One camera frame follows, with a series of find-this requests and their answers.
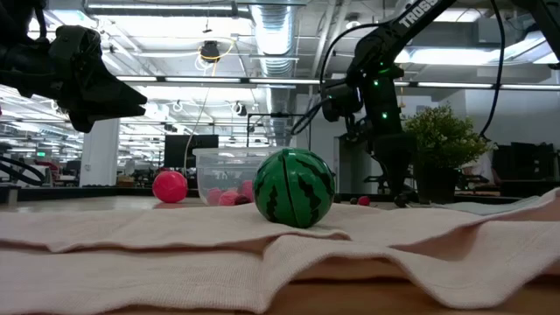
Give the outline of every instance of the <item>green leaves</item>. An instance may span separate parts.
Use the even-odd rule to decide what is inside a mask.
[[[405,129],[416,135],[421,164],[460,167],[490,149],[473,131],[473,121],[457,118],[449,106],[426,109],[408,120]]]

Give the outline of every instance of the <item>plant pot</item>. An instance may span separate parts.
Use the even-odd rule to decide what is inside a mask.
[[[414,179],[418,186],[418,199],[421,204],[453,203],[455,185],[459,179],[457,169],[414,163]]]

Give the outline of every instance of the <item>potted plant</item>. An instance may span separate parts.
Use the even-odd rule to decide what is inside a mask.
[[[428,108],[405,124],[416,136],[414,178],[421,203],[452,203],[458,168],[486,152],[487,141],[473,131],[471,119],[453,115],[449,106]]]

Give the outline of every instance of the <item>small red ball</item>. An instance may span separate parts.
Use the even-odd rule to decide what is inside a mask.
[[[163,171],[157,175],[151,191],[165,203],[180,202],[186,197],[186,179],[178,171]]]
[[[220,206],[235,206],[235,198],[237,198],[237,196],[239,196],[239,193],[234,192],[234,191],[224,192],[220,196],[219,205]]]
[[[253,181],[252,180],[245,180],[241,184],[241,191],[239,193],[245,195],[245,197],[247,197],[250,202],[253,202],[254,201],[254,199],[253,199]]]
[[[239,205],[245,205],[251,203],[251,200],[249,199],[249,197],[245,196],[245,195],[239,195],[237,196],[237,198],[235,198],[235,205],[239,206]]]
[[[369,207],[369,203],[370,203],[370,202],[371,202],[371,201],[369,200],[369,197],[368,197],[368,196],[361,196],[361,197],[358,199],[358,205],[360,205],[360,206]]]
[[[220,188],[211,188],[206,195],[206,202],[209,206],[218,206],[220,203],[221,190]]]

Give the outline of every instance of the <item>white column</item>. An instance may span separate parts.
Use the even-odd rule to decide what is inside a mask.
[[[119,119],[95,122],[91,132],[84,135],[80,187],[116,184],[119,126]]]

